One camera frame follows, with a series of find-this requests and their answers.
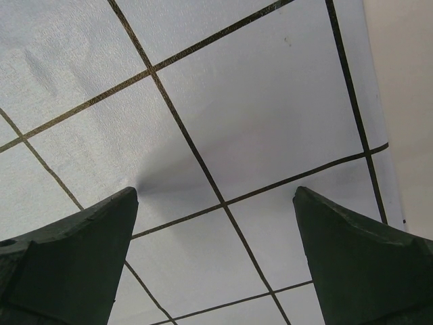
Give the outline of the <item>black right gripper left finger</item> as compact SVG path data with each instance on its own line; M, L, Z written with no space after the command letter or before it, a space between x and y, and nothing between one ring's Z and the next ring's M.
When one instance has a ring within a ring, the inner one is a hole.
M127 187L1 241L1 323L107 324L136 218Z

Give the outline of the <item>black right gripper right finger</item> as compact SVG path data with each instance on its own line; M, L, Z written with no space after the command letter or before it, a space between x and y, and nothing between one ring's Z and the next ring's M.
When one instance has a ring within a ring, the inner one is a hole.
M293 204L326 324L431 324L432 241L300 186Z

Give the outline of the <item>light blue checked placemat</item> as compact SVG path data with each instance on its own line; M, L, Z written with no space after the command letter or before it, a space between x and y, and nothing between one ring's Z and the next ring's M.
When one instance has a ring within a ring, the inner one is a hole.
M133 186L111 324L322 324L292 199L403 230L364 1L2 1L1 238Z

